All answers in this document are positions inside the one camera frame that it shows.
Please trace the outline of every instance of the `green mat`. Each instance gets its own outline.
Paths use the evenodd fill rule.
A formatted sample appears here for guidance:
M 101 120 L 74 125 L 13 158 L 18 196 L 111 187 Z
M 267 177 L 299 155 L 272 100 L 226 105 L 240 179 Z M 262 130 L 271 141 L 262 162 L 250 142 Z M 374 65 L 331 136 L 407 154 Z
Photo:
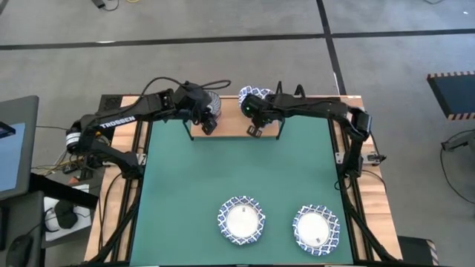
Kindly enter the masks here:
M 328 123 L 295 117 L 280 140 L 202 138 L 181 121 L 155 122 L 151 134 L 132 266 L 353 263 Z M 238 246 L 221 235 L 220 206 L 254 197 L 266 215 L 261 238 Z M 295 242 L 292 219 L 302 205 L 325 205 L 339 218 L 340 243 L 314 257 Z

